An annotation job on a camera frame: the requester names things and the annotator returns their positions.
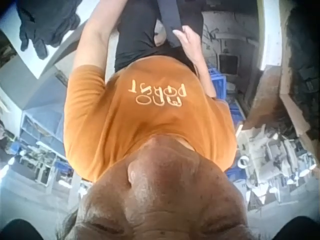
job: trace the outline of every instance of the man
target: man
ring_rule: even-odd
[[[182,48],[156,47],[155,5],[101,0],[83,30],[64,144],[70,165],[94,185],[60,238],[251,239],[243,199],[223,173],[237,144],[202,53],[201,11],[181,12],[183,31],[173,33]],[[105,85],[120,15],[116,74]]]

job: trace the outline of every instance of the tire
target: tire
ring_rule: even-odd
[[[297,6],[288,18],[287,37],[291,48],[291,97],[310,124],[311,140],[319,132],[319,14],[306,5]]]

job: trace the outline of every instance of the orange t-shirt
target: orange t-shirt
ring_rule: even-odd
[[[92,182],[152,135],[184,139],[222,171],[236,153],[228,104],[208,97],[197,76],[171,57],[136,61],[106,85],[100,68],[78,67],[68,82],[64,113],[66,157]]]

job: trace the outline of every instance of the hand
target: hand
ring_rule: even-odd
[[[194,65],[197,65],[204,60],[201,38],[189,26],[182,26],[182,30],[173,30],[172,32],[180,40],[186,56]]]

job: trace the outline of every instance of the blue plastic crate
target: blue plastic crate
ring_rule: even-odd
[[[207,63],[211,81],[216,91],[218,99],[226,100],[227,98],[227,77],[222,75],[212,64]]]
[[[241,114],[241,111],[239,109],[239,106],[236,103],[229,104],[229,109],[231,112],[232,120],[234,126],[237,126],[239,122],[245,120],[244,117]]]

